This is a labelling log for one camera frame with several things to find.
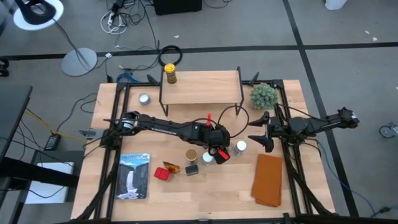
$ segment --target green plant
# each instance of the green plant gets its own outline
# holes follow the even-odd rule
[[[278,94],[271,86],[261,83],[254,87],[250,93],[254,109],[272,109],[278,103]]]

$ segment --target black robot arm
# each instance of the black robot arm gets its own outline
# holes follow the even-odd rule
[[[135,136],[141,131],[150,130],[179,137],[181,140],[197,146],[209,148],[209,153],[215,156],[216,152],[210,149],[225,149],[229,146],[230,135],[226,128],[214,121],[199,123],[200,118],[185,123],[166,121],[137,111],[124,113],[115,128],[104,133],[101,145],[118,148],[121,136]]]
[[[295,117],[286,120],[282,111],[277,107],[276,116],[269,117],[265,112],[263,117],[249,123],[251,126],[266,125],[266,133],[263,136],[248,136],[250,139],[262,144],[266,152],[272,152],[274,141],[272,138],[279,138],[289,144],[300,144],[307,137],[315,137],[316,133],[331,130],[333,128],[356,128],[359,119],[353,111],[345,107],[337,111],[337,114],[323,118],[301,118]]]

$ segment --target orange towel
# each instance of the orange towel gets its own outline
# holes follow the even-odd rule
[[[282,159],[260,154],[251,195],[256,203],[278,207],[282,198]]]

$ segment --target white bottle cap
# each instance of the white bottle cap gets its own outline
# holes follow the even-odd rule
[[[202,159],[205,162],[211,162],[213,160],[213,156],[211,156],[208,152],[203,153]]]
[[[236,149],[239,151],[246,150],[246,147],[247,147],[247,145],[246,145],[246,142],[244,142],[244,141],[238,141],[238,143],[236,143]]]

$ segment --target red toy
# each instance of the red toy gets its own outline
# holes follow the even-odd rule
[[[170,171],[161,167],[156,168],[155,177],[160,180],[168,181],[170,178]]]

